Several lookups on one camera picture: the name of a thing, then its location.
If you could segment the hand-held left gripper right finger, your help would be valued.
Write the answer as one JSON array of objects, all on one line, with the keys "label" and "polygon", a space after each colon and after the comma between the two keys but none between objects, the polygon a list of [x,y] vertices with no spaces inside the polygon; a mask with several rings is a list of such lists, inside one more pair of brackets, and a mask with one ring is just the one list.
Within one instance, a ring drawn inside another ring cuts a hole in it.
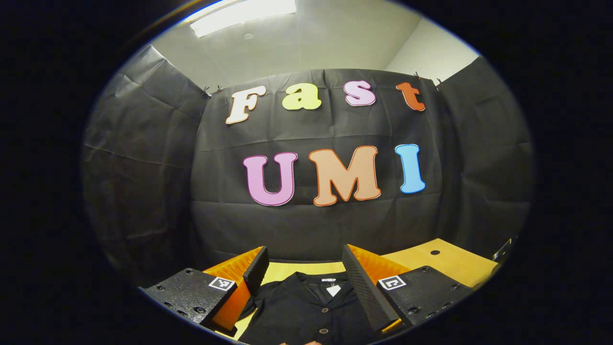
[{"label": "hand-held left gripper right finger", "polygon": [[473,293],[429,265],[408,269],[355,245],[343,247],[342,262],[371,328],[380,334],[416,327]]}]

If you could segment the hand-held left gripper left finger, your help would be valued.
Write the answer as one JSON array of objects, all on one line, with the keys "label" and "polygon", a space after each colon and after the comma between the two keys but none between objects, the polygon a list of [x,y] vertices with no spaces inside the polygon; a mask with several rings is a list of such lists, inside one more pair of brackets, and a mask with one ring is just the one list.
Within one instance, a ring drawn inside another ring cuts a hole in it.
[{"label": "hand-held left gripper left finger", "polygon": [[201,327],[236,334],[236,323],[269,268],[265,245],[205,270],[185,268],[144,289],[152,301]]}]

